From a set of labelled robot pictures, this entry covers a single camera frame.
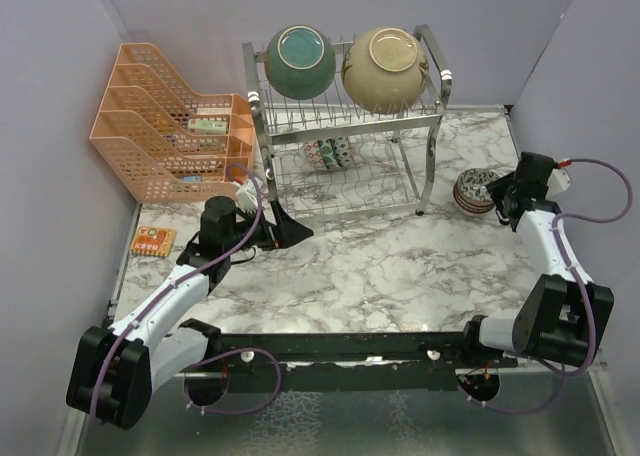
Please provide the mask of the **large teal ceramic bowl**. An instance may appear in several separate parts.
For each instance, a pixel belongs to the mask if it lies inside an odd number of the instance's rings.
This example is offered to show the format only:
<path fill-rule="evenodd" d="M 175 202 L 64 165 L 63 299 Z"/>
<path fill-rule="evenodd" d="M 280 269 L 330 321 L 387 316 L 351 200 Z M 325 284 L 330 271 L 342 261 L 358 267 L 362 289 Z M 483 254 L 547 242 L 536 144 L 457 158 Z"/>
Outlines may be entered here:
<path fill-rule="evenodd" d="M 332 83 L 336 56 L 328 38 L 308 25 L 291 25 L 276 33 L 264 53 L 264 71 L 284 97 L 309 100 Z"/>

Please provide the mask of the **large cream ceramic bowl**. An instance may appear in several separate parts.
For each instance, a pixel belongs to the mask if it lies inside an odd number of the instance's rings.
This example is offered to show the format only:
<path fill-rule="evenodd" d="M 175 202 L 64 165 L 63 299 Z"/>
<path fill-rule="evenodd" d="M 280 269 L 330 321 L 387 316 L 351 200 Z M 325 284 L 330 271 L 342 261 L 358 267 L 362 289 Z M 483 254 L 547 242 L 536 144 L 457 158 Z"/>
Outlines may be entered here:
<path fill-rule="evenodd" d="M 420 99 L 429 75 L 424 48 L 407 31 L 374 28 L 346 50 L 341 80 L 349 98 L 372 114 L 395 115 Z"/>

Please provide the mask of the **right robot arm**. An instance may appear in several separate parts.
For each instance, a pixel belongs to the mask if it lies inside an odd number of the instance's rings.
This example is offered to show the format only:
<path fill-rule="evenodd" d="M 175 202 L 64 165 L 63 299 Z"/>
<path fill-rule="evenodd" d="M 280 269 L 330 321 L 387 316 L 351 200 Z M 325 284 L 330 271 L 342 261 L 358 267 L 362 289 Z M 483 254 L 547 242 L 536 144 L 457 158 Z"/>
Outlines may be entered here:
<path fill-rule="evenodd" d="M 568 214 L 548 199 L 553 172 L 568 165 L 523 152 L 513 172 L 487 185 L 501 221 L 519 236 L 539 277 L 520 309 L 466 323 L 459 354 L 469 366 L 483 366 L 497 351 L 576 371 L 594 360 L 614 296 L 582 268 L 564 231 Z"/>

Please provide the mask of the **orange plastic file organizer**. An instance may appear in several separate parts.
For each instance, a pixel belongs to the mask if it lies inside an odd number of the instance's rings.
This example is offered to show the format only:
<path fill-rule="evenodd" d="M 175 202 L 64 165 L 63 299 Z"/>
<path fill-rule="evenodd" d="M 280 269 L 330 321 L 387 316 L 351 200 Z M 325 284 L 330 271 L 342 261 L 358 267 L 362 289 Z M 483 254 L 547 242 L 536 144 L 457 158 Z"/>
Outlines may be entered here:
<path fill-rule="evenodd" d="M 228 119 L 228 133 L 191 134 L 193 118 Z M 89 139 L 145 204 L 232 197 L 255 161 L 248 101 L 195 92 L 151 43 L 120 46 Z"/>

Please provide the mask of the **orange snack packet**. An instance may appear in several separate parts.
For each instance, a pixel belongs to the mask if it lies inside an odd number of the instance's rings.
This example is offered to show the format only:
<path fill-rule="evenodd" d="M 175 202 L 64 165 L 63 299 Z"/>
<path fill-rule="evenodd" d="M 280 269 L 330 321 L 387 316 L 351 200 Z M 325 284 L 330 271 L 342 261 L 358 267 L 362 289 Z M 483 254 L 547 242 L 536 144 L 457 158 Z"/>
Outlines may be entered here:
<path fill-rule="evenodd" d="M 166 258 L 176 234 L 174 229 L 140 226 L 130 244 L 129 252 L 133 255 Z"/>

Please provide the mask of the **green white box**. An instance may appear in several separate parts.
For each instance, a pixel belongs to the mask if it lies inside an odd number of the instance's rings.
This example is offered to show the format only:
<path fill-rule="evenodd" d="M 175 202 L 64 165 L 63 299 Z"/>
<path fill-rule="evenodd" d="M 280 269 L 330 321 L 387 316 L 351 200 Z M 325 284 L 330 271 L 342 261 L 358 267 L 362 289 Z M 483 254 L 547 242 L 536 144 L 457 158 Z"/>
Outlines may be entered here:
<path fill-rule="evenodd" d="M 187 131 L 196 135 L 224 135 L 228 129 L 229 120 L 225 118 L 193 118 L 187 123 Z"/>

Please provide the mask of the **steel two-tier dish rack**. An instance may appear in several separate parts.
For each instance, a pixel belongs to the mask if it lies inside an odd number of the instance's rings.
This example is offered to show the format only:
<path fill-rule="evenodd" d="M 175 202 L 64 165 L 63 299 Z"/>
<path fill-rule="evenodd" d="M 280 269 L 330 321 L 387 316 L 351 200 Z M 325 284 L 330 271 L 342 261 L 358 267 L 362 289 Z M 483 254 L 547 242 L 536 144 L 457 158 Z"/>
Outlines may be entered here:
<path fill-rule="evenodd" d="M 419 99 L 397 115 L 368 113 L 347 95 L 341 77 L 311 100 L 278 94 L 264 73 L 266 51 L 242 46 L 257 158 L 270 202 L 294 218 L 326 221 L 392 211 L 425 214 L 435 185 L 437 138 L 452 91 L 451 67 L 429 25 L 413 35 L 430 70 Z M 348 139 L 344 168 L 314 169 L 308 143 Z"/>

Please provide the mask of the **pink patterned small bowl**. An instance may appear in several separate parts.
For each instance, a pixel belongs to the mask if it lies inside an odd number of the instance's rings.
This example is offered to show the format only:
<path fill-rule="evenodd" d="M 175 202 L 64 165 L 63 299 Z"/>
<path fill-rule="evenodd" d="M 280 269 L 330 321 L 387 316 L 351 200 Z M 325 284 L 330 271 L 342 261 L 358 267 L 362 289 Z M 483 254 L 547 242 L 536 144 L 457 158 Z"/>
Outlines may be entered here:
<path fill-rule="evenodd" d="M 487 185 L 497 181 L 499 174 L 486 168 L 471 168 L 463 171 L 456 179 L 454 188 L 466 199 L 476 203 L 489 203 L 492 198 Z"/>

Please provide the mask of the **green patterned small bowl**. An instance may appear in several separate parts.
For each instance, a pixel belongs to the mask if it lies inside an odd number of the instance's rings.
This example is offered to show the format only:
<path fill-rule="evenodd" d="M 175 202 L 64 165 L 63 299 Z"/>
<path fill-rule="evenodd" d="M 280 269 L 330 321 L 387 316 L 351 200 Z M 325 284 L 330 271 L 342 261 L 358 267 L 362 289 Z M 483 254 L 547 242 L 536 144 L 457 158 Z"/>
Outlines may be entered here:
<path fill-rule="evenodd" d="M 333 146 L 330 140 L 320 140 L 318 142 L 320 153 L 322 156 L 325 167 L 329 170 L 338 169 L 341 167 L 338 160 L 335 157 Z"/>

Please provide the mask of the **dark red patterned bowl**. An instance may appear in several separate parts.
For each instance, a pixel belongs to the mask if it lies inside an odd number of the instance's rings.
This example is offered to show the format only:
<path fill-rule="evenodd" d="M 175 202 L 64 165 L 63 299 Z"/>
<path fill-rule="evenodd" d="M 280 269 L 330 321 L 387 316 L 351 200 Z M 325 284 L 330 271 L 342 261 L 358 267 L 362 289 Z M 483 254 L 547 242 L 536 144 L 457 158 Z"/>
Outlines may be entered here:
<path fill-rule="evenodd" d="M 304 152 L 309 165 L 317 170 L 326 168 L 320 146 L 317 141 L 308 141 L 303 144 Z"/>

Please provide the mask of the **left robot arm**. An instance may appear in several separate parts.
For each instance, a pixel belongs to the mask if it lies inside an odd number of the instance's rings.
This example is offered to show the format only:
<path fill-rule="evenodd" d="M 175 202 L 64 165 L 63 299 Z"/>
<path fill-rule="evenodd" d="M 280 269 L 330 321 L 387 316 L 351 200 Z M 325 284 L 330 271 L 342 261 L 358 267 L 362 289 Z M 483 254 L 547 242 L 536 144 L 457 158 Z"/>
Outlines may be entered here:
<path fill-rule="evenodd" d="M 82 334 L 67 405 L 129 429 L 141 419 L 153 392 L 178 372 L 190 366 L 214 368 L 221 356 L 219 329 L 196 320 L 183 322 L 182 317 L 222 281 L 237 251 L 286 249 L 314 234 L 279 202 L 271 208 L 273 222 L 260 211 L 240 209 L 229 197 L 207 200 L 198 232 L 162 285 L 121 320 Z"/>

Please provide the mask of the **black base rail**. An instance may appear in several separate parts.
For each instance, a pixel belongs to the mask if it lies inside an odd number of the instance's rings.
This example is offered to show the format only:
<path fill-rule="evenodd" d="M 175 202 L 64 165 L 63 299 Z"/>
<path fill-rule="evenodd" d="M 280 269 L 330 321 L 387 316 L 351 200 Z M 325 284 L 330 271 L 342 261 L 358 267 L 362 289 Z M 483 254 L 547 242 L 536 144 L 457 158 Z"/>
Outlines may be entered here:
<path fill-rule="evenodd" d="M 454 332 L 387 333 L 223 333 L 214 339 L 215 356 L 252 351 L 201 367 L 178 371 L 190 382 L 221 384 L 236 393 L 280 390 L 352 392 L 396 389 L 454 391 L 456 372 L 514 368 L 516 360 L 499 350 L 481 348 Z"/>

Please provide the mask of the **blue dotted small bowl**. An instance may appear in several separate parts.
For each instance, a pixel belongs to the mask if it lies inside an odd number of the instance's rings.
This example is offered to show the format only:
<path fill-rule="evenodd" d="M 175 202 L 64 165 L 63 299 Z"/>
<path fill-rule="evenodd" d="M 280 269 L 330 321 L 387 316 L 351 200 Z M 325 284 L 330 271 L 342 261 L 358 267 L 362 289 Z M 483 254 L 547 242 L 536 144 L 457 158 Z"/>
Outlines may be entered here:
<path fill-rule="evenodd" d="M 335 138 L 332 147 L 336 161 L 341 167 L 351 167 L 354 164 L 354 152 L 348 137 Z"/>

